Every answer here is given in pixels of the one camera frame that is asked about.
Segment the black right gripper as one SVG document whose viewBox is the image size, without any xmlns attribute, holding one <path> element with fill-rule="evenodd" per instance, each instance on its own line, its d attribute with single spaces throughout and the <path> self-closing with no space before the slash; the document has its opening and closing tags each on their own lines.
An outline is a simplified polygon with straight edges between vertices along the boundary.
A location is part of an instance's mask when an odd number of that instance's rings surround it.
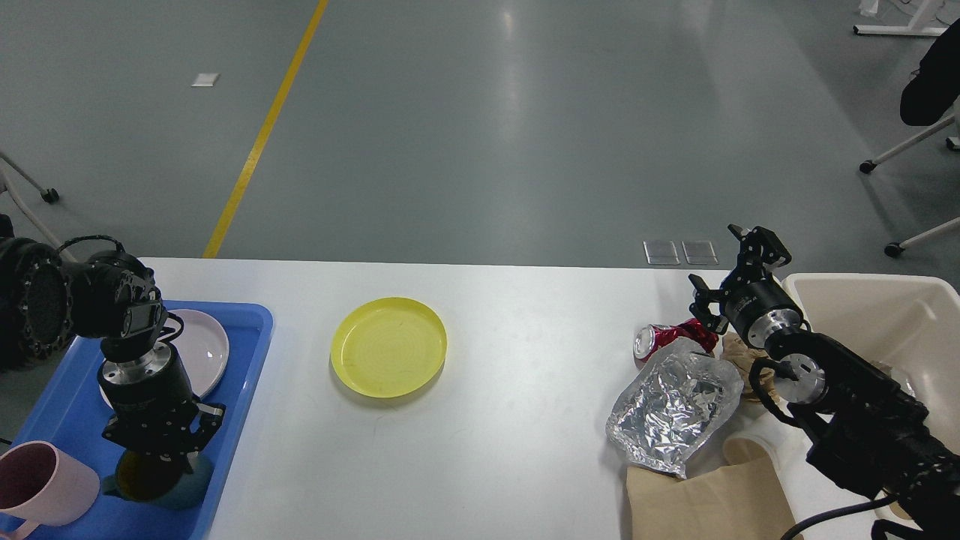
<svg viewBox="0 0 960 540">
<path fill-rule="evenodd" d="M 776 268 L 788 266 L 792 253 L 777 233 L 763 226 L 751 229 L 730 224 L 739 243 L 736 264 L 720 289 L 710 289 L 699 274 L 689 274 L 694 287 L 690 314 L 709 332 L 733 332 L 747 346 L 767 351 L 786 335 L 810 329 L 801 307 L 773 279 Z M 718 305 L 720 313 L 711 305 Z"/>
</svg>

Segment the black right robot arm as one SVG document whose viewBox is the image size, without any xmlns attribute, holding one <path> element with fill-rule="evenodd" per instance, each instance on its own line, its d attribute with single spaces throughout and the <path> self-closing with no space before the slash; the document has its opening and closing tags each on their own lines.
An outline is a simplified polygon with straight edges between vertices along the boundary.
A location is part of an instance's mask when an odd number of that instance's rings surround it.
<svg viewBox="0 0 960 540">
<path fill-rule="evenodd" d="M 711 289 L 690 274 L 693 316 L 713 334 L 733 329 L 766 353 L 748 369 L 748 385 L 779 422 L 811 442 L 806 462 L 864 502 L 816 514 L 783 533 L 794 539 L 831 519 L 899 505 L 909 527 L 877 519 L 874 539 L 956 539 L 958 455 L 926 427 L 925 404 L 857 353 L 809 327 L 802 308 L 773 276 L 791 260 L 771 230 L 730 224 L 739 243 L 735 267 Z"/>
</svg>

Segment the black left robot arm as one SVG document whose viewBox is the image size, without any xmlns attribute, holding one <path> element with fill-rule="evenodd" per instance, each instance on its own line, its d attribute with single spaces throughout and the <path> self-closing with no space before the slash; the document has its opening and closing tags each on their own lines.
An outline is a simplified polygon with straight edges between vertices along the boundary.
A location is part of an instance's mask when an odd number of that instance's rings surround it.
<svg viewBox="0 0 960 540">
<path fill-rule="evenodd" d="M 4 237 L 1 362 L 26 369 L 76 336 L 97 339 L 105 358 L 96 380 L 113 414 L 103 438 L 147 464 L 191 473 L 219 431 L 226 407 L 196 396 L 168 326 L 154 271 L 116 243 L 83 262 L 63 248 Z"/>
</svg>

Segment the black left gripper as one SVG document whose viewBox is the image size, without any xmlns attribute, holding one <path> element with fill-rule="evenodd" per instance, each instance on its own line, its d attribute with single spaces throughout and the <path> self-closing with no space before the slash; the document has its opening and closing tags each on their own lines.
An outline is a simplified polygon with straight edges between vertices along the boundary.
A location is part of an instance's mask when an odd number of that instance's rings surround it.
<svg viewBox="0 0 960 540">
<path fill-rule="evenodd" d="M 169 464 L 190 469 L 223 423 L 226 407 L 196 396 L 173 345 L 159 343 L 130 362 L 105 360 L 98 385 L 112 415 L 102 437 L 141 455 L 169 455 Z"/>
</svg>

